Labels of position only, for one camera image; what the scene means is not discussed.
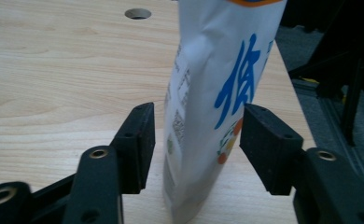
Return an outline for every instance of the orange logo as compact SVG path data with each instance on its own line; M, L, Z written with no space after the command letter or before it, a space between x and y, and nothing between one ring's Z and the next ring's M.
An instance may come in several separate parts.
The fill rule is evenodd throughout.
M233 2L243 7L261 7L281 1L282 0L229 0L229 2Z

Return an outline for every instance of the blue chinese character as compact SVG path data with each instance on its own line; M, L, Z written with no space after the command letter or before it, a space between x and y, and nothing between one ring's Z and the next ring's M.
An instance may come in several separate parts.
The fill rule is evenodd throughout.
M258 61L260 56L260 50L253 50L256 35L252 34L249 40L249 47L246 51L246 54L243 58L243 54L245 51L245 42L241 44L240 52L238 53L237 61L235 63L234 68L231 71L231 75L226 80L225 84L223 84L223 88L220 93L217 95L217 99L215 100L215 108L220 108L223 105L222 114L220 115L220 119L215 126L215 129L219 128L222 125L223 121L226 118L226 115L229 112L231 107L231 96L234 90L234 83L237 78L237 93L234 101L234 106L231 114L234 115L238 108L241 105L244 105L246 102L251 102L254 97L254 64Z

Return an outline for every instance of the dark floor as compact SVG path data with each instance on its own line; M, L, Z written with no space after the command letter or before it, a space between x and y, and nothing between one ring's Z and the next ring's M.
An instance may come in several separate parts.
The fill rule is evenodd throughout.
M298 68L308 62L322 33L305 33L303 27L288 28L281 26L276 41L284 58L287 70ZM344 155L364 179L364 92L360 94L354 126L354 143L350 146L337 132L338 118L343 111L343 103L318 99L313 82L293 80L301 107L307 118L313 137L318 147L327 148ZM329 117L324 105L331 104L335 116Z

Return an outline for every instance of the wooden table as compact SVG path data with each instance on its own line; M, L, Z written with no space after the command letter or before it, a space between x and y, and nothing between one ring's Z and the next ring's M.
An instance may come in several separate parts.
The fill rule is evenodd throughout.
M125 17L145 8L146 20ZM179 41L170 0L0 0L0 183L41 189L108 145L130 110L155 103L157 145L147 189L124 195L126 223L170 223L161 196L163 99ZM277 46L255 104L314 141ZM235 147L190 223L295 223L292 197L267 193Z

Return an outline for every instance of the white plastic bag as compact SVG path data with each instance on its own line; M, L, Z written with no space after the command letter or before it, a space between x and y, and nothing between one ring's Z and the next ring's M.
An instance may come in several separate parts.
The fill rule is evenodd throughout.
M203 205L254 97L286 0L179 0L165 99L163 194L174 223Z

